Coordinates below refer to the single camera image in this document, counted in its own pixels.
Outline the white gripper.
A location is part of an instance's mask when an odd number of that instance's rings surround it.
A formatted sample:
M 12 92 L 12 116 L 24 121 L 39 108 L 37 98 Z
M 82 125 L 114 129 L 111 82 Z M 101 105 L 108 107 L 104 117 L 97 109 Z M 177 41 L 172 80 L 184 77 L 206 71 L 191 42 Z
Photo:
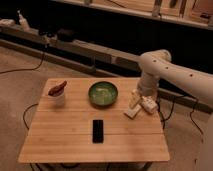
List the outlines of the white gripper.
M 153 99 L 157 97 L 159 78 L 151 75 L 142 75 L 138 82 L 138 90 L 134 89 L 131 93 L 129 107 L 133 109 L 141 100 L 141 96 L 151 96 Z

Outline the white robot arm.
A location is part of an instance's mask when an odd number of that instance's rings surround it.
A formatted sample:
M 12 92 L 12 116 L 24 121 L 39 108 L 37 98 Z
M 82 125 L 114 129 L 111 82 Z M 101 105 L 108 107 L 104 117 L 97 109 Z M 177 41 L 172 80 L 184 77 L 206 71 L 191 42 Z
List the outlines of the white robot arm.
M 142 70 L 137 85 L 141 95 L 154 95 L 159 79 L 164 79 L 213 110 L 213 74 L 172 64 L 171 54 L 165 49 L 143 53 L 137 62 Z M 213 112 L 207 121 L 194 171 L 213 171 Z

